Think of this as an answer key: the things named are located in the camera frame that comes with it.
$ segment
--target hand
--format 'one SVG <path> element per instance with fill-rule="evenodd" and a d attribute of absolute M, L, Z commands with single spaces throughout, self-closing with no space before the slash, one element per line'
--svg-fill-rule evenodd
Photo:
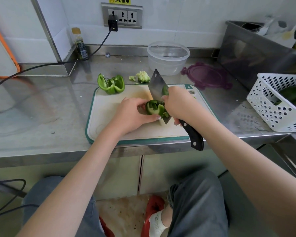
<path fill-rule="evenodd" d="M 160 115 L 143 115 L 138 112 L 138 107 L 145 109 L 145 104 L 149 100 L 140 98 L 124 98 L 119 104 L 117 111 L 108 124 L 114 126 L 122 135 L 136 130 L 142 124 L 160 120 Z"/>
<path fill-rule="evenodd" d="M 167 112 L 174 118 L 174 124 L 180 124 L 179 119 L 187 122 L 187 117 L 193 108 L 199 108 L 199 103 L 193 96 L 178 86 L 169 87 L 169 95 L 162 96 Z"/>

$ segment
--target gray jeans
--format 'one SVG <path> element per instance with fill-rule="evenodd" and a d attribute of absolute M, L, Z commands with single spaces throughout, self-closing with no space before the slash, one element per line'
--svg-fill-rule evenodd
<path fill-rule="evenodd" d="M 62 179 L 63 177 L 60 176 L 41 179 L 25 196 L 22 204 L 42 204 Z M 212 172 L 197 171 L 180 183 L 172 185 L 168 200 L 173 208 L 168 236 L 228 236 L 222 188 L 218 178 Z M 77 231 L 77 237 L 105 237 L 94 203 L 95 199 L 91 197 Z M 24 209 L 23 224 L 28 221 L 36 209 L 37 207 Z"/>

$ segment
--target white plastic basket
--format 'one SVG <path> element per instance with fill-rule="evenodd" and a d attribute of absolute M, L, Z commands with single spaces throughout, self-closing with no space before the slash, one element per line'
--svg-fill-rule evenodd
<path fill-rule="evenodd" d="M 259 73 L 248 102 L 274 131 L 296 132 L 296 107 L 278 92 L 296 85 L 296 75 Z"/>

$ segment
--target steel countertop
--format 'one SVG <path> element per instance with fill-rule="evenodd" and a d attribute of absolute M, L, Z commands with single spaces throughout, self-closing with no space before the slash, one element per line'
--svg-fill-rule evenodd
<path fill-rule="evenodd" d="M 189 58 L 221 68 L 214 59 Z M 93 56 L 75 66 L 70 77 L 18 77 L 0 87 L 0 167 L 77 161 L 89 149 L 85 127 L 97 77 L 120 74 L 126 84 L 139 71 L 152 75 L 146 56 Z M 193 84 L 186 75 L 164 76 L 167 84 Z M 251 145 L 288 135 L 274 132 L 246 101 L 248 91 L 235 79 L 230 90 L 201 91 L 218 120 Z M 170 141 L 114 149 L 111 158 L 193 150 L 189 141 Z"/>

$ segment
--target wall socket panel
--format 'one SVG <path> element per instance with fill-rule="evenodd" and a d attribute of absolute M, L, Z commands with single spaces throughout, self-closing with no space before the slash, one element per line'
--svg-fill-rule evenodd
<path fill-rule="evenodd" d="M 118 27 L 142 28 L 142 6 L 101 3 L 103 24 L 108 26 L 109 15 L 117 16 Z"/>

